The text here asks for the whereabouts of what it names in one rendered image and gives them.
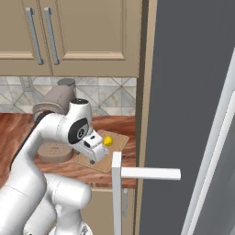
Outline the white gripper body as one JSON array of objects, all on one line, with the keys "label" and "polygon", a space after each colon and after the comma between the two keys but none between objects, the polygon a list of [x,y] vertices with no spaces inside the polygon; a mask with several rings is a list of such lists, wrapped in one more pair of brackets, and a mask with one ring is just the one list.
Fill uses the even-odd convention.
[{"label": "white gripper body", "polygon": [[94,148],[88,148],[85,146],[79,146],[78,151],[87,157],[90,161],[100,162],[103,158],[109,154],[109,149],[106,145],[99,144]]}]

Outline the tan cutting board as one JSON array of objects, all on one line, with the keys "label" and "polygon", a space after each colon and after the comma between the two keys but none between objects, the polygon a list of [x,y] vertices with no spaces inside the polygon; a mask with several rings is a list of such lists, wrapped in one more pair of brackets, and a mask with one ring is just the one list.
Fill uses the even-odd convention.
[{"label": "tan cutting board", "polygon": [[78,154],[74,158],[74,162],[86,166],[91,169],[103,173],[109,173],[112,167],[112,156],[114,151],[123,151],[124,147],[129,141],[129,137],[115,132],[106,131],[103,129],[98,130],[98,134],[104,138],[105,136],[111,136],[113,139],[112,145],[108,146],[109,154],[106,155],[102,161],[91,164],[90,161],[83,155]]}]

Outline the beige fridge surround panel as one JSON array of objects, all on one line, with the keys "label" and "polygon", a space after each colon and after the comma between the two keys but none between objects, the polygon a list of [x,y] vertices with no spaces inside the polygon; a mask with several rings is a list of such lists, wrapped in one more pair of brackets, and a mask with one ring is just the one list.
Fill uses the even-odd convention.
[{"label": "beige fridge surround panel", "polygon": [[152,60],[158,0],[142,0],[140,68],[136,97],[136,165],[143,167],[147,144]]}]

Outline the grey fridge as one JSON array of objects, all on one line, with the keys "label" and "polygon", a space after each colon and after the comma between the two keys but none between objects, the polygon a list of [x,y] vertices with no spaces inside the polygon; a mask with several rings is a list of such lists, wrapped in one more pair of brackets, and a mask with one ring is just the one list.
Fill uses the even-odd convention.
[{"label": "grey fridge", "polygon": [[235,44],[235,0],[158,0],[140,235],[181,235]]}]

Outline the white-edged fridge door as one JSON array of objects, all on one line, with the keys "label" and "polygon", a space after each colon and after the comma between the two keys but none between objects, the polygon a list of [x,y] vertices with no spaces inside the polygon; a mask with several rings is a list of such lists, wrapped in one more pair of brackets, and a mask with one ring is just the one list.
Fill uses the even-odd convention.
[{"label": "white-edged fridge door", "polygon": [[235,48],[229,63],[218,108],[207,140],[203,160],[196,178],[195,188],[186,213],[181,235],[193,235],[206,200],[218,160],[235,115]]}]

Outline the beige lower cupboard door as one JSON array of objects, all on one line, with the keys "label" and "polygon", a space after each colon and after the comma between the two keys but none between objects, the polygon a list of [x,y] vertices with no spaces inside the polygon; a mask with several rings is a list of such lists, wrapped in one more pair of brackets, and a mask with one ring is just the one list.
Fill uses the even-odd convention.
[{"label": "beige lower cupboard door", "polygon": [[[122,216],[122,235],[133,235],[134,199],[135,190],[129,189],[127,216]],[[81,213],[94,235],[114,235],[111,188],[93,188],[91,202]]]}]

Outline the grey stand mixer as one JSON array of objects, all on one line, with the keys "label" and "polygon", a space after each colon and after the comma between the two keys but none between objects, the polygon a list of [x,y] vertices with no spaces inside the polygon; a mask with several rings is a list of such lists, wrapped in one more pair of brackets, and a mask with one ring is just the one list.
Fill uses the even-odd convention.
[{"label": "grey stand mixer", "polygon": [[[33,106],[33,120],[46,110],[66,115],[69,111],[69,102],[75,98],[75,95],[74,79],[61,79],[40,102]],[[42,162],[67,162],[73,157],[73,149],[60,142],[44,142],[39,147],[38,156]]]}]

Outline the beige wide upper cupboard door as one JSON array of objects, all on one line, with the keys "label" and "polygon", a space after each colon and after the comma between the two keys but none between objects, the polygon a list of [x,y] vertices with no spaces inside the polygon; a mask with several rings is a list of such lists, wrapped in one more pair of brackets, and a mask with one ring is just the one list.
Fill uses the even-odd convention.
[{"label": "beige wide upper cupboard door", "polygon": [[[141,0],[39,0],[55,76],[136,77]],[[53,63],[44,8],[60,64]]]}]

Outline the beige narrow upper cupboard door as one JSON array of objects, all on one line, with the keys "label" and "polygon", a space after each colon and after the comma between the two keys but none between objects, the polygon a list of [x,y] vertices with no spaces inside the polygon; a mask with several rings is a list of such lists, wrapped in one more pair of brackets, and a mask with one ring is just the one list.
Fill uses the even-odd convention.
[{"label": "beige narrow upper cupboard door", "polygon": [[[42,65],[37,63],[26,14],[27,7],[35,10],[33,19],[44,61]],[[0,75],[52,75],[39,0],[0,0]]]}]

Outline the white fridge door shelf rail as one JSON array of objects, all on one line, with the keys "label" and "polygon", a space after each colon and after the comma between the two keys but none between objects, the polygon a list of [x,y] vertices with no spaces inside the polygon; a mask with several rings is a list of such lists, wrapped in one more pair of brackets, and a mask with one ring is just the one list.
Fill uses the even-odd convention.
[{"label": "white fridge door shelf rail", "polygon": [[122,165],[122,152],[114,151],[112,157],[114,235],[122,235],[123,178],[180,181],[181,170],[173,168],[124,167]]}]

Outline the grey wall socket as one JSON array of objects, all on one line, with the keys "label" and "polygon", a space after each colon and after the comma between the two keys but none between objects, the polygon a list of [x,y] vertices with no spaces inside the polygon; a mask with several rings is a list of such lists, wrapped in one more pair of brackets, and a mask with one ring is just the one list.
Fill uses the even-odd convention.
[{"label": "grey wall socket", "polygon": [[32,83],[32,79],[28,76],[20,76],[19,77],[21,86],[22,86],[22,90],[24,92],[33,92],[34,91],[34,87],[33,87],[33,83]]}]

